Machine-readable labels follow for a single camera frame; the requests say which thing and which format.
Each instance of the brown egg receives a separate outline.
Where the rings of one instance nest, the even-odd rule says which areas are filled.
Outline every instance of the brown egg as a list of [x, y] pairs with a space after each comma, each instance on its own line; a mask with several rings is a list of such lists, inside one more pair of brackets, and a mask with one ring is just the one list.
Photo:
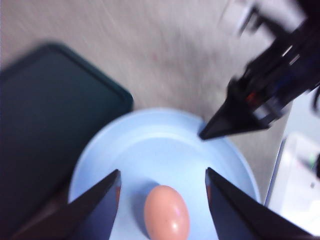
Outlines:
[[151, 240], [186, 240], [190, 231], [187, 206], [172, 187], [156, 186], [144, 204], [144, 223]]

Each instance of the white object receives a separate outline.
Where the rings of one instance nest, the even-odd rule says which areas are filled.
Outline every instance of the white object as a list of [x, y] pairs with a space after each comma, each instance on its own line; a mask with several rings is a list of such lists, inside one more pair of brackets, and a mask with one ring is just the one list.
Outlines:
[[208, 206], [206, 169], [213, 168], [258, 202], [260, 195], [244, 157], [226, 138], [202, 141], [198, 132], [203, 126], [198, 116], [165, 108], [135, 111], [114, 120], [81, 154], [69, 201], [119, 169], [122, 185], [111, 240], [149, 239], [143, 206], [157, 184], [168, 185], [183, 197], [190, 216], [189, 240], [218, 239]]

